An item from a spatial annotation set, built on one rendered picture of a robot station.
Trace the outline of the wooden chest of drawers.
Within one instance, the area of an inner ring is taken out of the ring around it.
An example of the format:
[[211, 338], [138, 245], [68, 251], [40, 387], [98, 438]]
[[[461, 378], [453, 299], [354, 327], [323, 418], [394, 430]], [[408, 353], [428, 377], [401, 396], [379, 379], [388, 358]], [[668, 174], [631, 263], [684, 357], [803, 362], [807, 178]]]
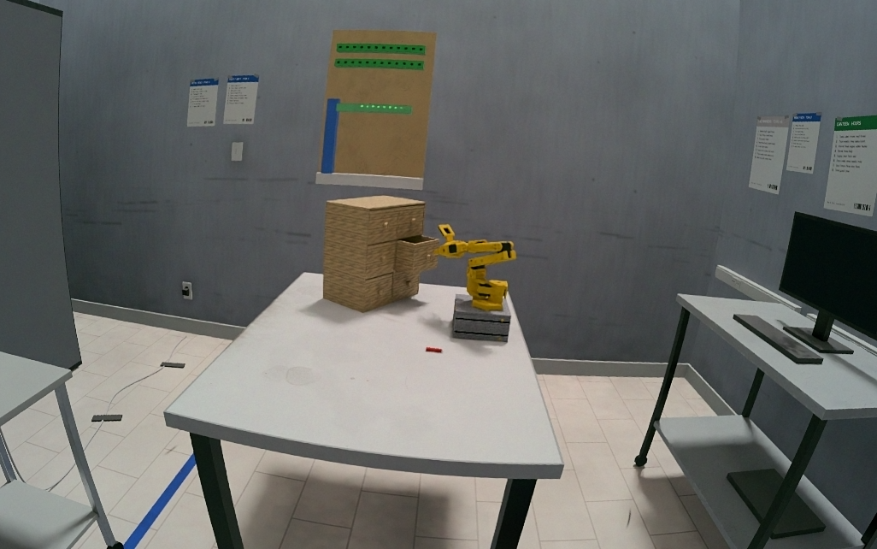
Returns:
[[[426, 202], [416, 200], [399, 202], [405, 199], [406, 198], [377, 196], [327, 201], [323, 260], [324, 299], [365, 313], [419, 293], [420, 273], [417, 293], [393, 301], [395, 271], [398, 271], [395, 270], [397, 240], [416, 235], [423, 236], [424, 231]], [[424, 209], [422, 233], [403, 237], [397, 237], [396, 234], [396, 238], [394, 239], [368, 243], [370, 210], [396, 207], [398, 231], [400, 207], [417, 204], [422, 204]], [[394, 240], [395, 243], [394, 269], [392, 271], [387, 271], [366, 278], [368, 245], [391, 240]], [[389, 273], [392, 273], [391, 302], [365, 310], [366, 280]]]

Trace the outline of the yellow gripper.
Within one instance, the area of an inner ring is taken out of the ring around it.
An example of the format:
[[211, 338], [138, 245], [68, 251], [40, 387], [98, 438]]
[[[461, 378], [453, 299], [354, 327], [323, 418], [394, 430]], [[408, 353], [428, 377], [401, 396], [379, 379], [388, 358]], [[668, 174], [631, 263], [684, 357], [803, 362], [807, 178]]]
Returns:
[[438, 225], [438, 229], [443, 234], [443, 236], [446, 237], [447, 243], [445, 243], [444, 245], [441, 245], [437, 250], [435, 250], [433, 252], [433, 254], [439, 254], [441, 256], [446, 256], [446, 257], [456, 257], [456, 258], [462, 257], [464, 255], [464, 253], [450, 254], [449, 255], [448, 245], [454, 244], [454, 243], [459, 243], [459, 241], [453, 240], [453, 237], [455, 236], [455, 234], [453, 233], [452, 229], [450, 228], [450, 225]]

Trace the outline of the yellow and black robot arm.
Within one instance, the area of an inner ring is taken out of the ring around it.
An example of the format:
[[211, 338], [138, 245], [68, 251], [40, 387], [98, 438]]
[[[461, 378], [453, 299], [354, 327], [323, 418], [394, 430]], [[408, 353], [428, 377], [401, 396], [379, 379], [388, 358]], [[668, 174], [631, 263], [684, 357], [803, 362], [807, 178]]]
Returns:
[[[482, 245], [481, 243], [484, 244]], [[497, 251], [497, 253], [495, 254], [482, 257], [474, 257], [468, 260], [469, 266], [467, 269], [467, 293], [473, 296], [472, 307], [477, 307], [477, 309], [482, 309], [486, 311], [502, 310], [503, 296], [505, 296], [504, 289], [506, 289], [506, 283], [505, 281], [500, 280], [484, 279], [484, 277], [486, 277], [485, 265], [501, 263], [497, 261], [505, 262], [516, 259], [515, 251], [511, 250], [513, 248], [514, 245], [510, 241], [502, 243], [487, 243], [486, 240], [470, 240], [467, 243], [464, 243], [464, 241], [459, 241], [459, 243], [448, 245], [449, 255], [465, 252], [482, 253], [488, 251]]]

